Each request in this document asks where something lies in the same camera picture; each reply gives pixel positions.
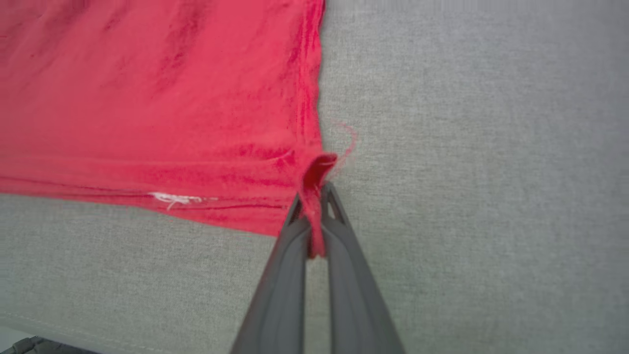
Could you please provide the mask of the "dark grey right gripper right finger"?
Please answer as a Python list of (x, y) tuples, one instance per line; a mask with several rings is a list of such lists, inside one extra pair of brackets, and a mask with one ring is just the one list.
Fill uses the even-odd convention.
[(333, 183), (321, 194), (333, 354), (404, 354), (391, 318)]

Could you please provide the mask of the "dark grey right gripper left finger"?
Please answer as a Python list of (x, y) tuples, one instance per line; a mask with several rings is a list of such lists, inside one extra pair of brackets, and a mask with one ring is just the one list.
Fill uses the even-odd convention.
[(304, 351), (305, 269), (312, 227), (296, 196), (231, 348), (232, 354)]

